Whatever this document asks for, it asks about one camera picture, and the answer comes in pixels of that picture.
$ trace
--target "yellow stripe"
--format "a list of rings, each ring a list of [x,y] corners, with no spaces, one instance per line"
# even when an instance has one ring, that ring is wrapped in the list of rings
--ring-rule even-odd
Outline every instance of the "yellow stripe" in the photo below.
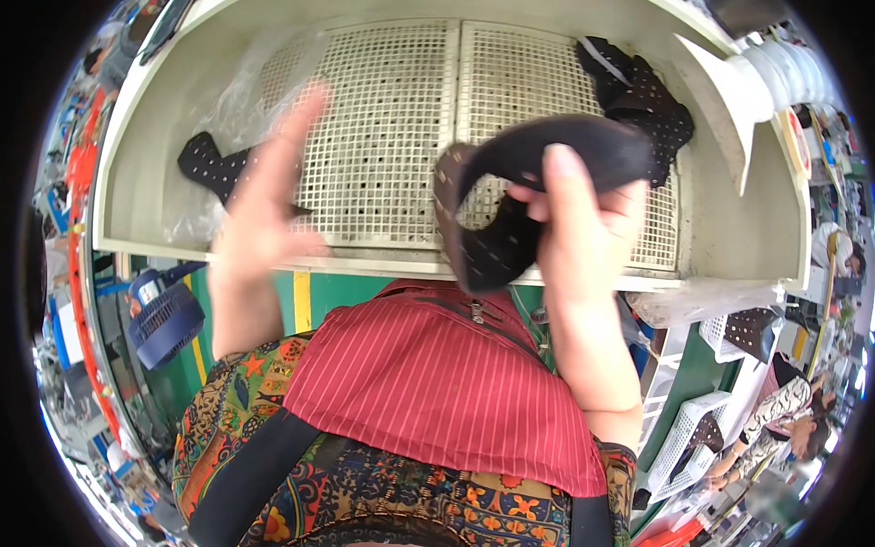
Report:
[[[182,278],[182,282],[185,283],[185,286],[188,287],[190,291],[192,289],[192,276],[187,275]],[[204,356],[200,352],[200,339],[195,336],[194,340],[192,340],[192,351],[194,352],[194,362],[198,365],[198,376],[200,376],[200,385],[204,385],[207,383],[207,370],[204,368]]]
[[[296,271],[295,289],[295,332],[307,333],[313,329],[310,309],[310,272]]]

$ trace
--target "metal mesh grate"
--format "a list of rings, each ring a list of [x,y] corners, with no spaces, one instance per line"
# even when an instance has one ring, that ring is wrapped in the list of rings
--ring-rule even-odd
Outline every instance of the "metal mesh grate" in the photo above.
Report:
[[[592,79],[578,64],[573,39],[489,23],[462,24],[457,111],[459,141],[481,143],[496,132],[539,116],[584,112],[602,116]],[[649,193],[647,219],[628,263],[674,270],[677,247],[676,171]],[[481,228],[492,219],[506,181],[484,178],[459,220]]]
[[[459,22],[436,19],[329,34],[317,75],[332,84],[332,110],[307,143],[298,200],[315,211],[314,227],[331,245],[439,249],[429,172],[446,145],[480,143],[538,116],[602,114],[573,39],[463,23],[459,48]],[[279,98],[302,57],[292,41],[264,65],[266,103]],[[673,169],[666,187],[650,193],[630,266],[675,269],[676,181]],[[459,219],[485,226],[503,191],[499,179],[482,181]]]
[[[329,32],[316,72],[332,107],[307,143],[298,194],[329,244],[439,247],[429,173],[452,141],[458,28],[430,19]],[[265,67],[289,72],[299,57],[289,44]]]

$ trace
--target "patterned blouse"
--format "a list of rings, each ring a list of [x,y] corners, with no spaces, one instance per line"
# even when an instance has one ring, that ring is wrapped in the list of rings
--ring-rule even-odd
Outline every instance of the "patterned blouse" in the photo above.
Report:
[[[312,333],[230,355],[185,412],[173,493],[188,521],[210,480],[281,406]],[[596,439],[613,544],[629,545],[636,459]],[[265,504],[242,547],[347,544],[566,545],[571,498],[536,480],[429,465],[322,434]]]

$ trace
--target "black leather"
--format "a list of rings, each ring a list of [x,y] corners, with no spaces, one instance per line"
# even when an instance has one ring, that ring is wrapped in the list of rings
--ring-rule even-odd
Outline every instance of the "black leather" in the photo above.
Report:
[[[219,197],[221,204],[227,206],[228,201],[234,198],[234,187],[242,175],[246,163],[258,161],[255,157],[249,157],[251,150],[251,148],[247,148],[223,158],[213,136],[206,131],[201,131],[185,143],[185,147],[177,159],[177,164],[187,179],[212,190]],[[300,179],[300,162],[296,168],[295,177]],[[310,209],[304,209],[297,205],[290,207],[292,218],[312,213]]]
[[[586,39],[632,84],[630,87],[617,79],[578,42],[577,60],[596,81],[598,105],[605,110],[605,117],[630,123],[650,139],[653,155],[645,179],[652,187],[665,186],[677,151],[693,137],[690,112],[675,100],[643,58],[629,57],[603,38]]]
[[[433,173],[435,214],[453,273],[468,293],[496,291],[518,278],[535,261],[543,224],[526,215],[525,203],[507,195],[493,222],[481,230],[459,224],[459,207],[486,174],[543,192],[543,152],[553,143],[577,152],[598,193],[648,178],[650,141],[635,127],[601,116],[541,118],[504,130],[481,146],[451,145]]]

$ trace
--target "worker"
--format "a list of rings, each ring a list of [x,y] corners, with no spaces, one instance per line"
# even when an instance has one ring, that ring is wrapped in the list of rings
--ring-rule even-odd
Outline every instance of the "worker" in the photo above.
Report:
[[[130,27],[124,26],[104,47],[96,47],[87,53],[82,69],[95,76],[107,99],[114,101],[139,48],[140,44],[130,38]]]
[[[213,247],[222,358],[186,411],[173,464],[192,539],[204,541],[202,518],[210,534],[242,522],[221,539],[229,545],[570,545],[573,518],[578,542],[628,545],[642,411],[613,286],[643,221],[645,182],[596,196],[580,157],[554,144],[543,156],[549,192],[508,190],[549,222],[539,264],[559,375],[506,291],[473,303],[450,282],[394,281],[284,338],[271,269],[325,252],[286,218],[294,158],[324,92],[306,94],[250,155],[258,161]],[[322,433],[287,461],[271,443],[298,438],[274,428],[299,422]],[[242,497],[276,466],[251,515]]]
[[[839,277],[862,277],[865,273],[863,247],[835,222],[824,222],[811,235],[811,262],[828,269],[833,256]]]
[[[826,417],[836,407],[836,394],[823,390],[828,379],[824,372],[809,383],[786,355],[776,352],[738,440],[705,475],[711,488],[748,477],[786,443],[799,460],[820,454],[830,436]]]

